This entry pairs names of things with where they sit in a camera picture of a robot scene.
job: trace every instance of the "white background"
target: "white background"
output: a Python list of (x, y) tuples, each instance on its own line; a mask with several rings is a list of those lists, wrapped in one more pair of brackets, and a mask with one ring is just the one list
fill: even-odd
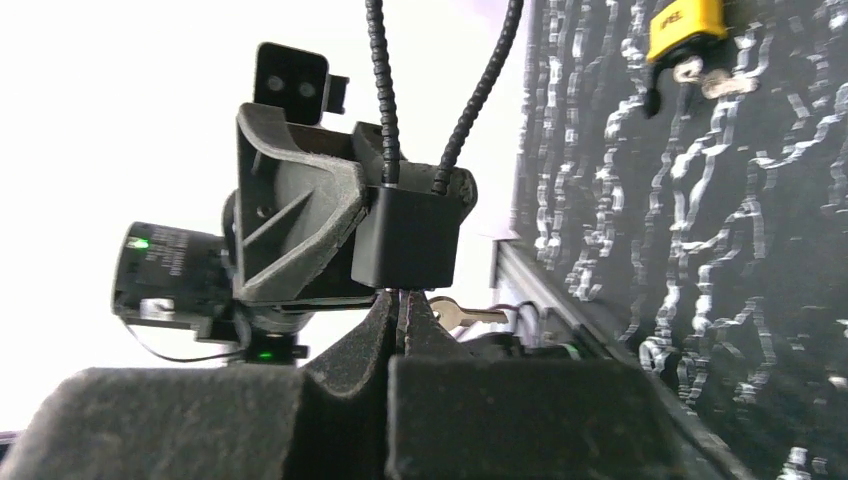
[[(351, 78), (349, 131), (378, 120), (364, 2), (106, 0), (0, 6), (0, 431), (90, 366), (174, 366), (109, 313), (121, 240), (136, 220), (217, 233), (235, 187), (235, 123), (252, 96), (257, 45), (320, 52)], [(386, 0), (401, 145), (437, 163), (494, 46), (504, 0)], [(490, 240), (506, 230), (520, 127), (524, 34), (460, 157), (480, 184), (455, 287), (489, 303)], [(364, 312), (317, 317), (320, 352)], [(198, 356), (187, 332), (143, 330), (161, 353)]]

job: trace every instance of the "padlock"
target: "padlock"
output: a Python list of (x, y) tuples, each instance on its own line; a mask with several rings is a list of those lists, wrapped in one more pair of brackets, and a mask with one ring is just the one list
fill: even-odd
[(727, 38), (722, 0), (675, 0), (651, 20), (650, 68), (643, 108), (645, 116), (660, 111), (658, 90), (663, 70), (693, 57), (703, 58)]

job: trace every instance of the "green indicator light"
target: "green indicator light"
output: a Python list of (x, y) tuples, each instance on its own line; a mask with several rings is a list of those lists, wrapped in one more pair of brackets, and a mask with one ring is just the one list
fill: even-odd
[(150, 247), (150, 242), (148, 242), (144, 238), (130, 237), (130, 238), (127, 239), (127, 247), (133, 248), (133, 249), (136, 249), (136, 250), (144, 250), (144, 249)]

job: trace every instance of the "gold key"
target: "gold key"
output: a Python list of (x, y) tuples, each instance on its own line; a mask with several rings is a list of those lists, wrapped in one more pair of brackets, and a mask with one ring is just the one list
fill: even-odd
[(456, 327), (470, 327), (477, 322), (509, 323), (506, 314), (500, 310), (472, 310), (457, 305), (450, 297), (434, 297), (430, 299), (430, 308), (445, 330), (451, 331)]

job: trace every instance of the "black table surface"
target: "black table surface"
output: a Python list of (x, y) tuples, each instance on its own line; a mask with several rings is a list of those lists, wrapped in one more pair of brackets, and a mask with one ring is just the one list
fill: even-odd
[(759, 90), (649, 120), (668, 3), (536, 2), (515, 228), (758, 477), (848, 478), (848, 0), (728, 2)]

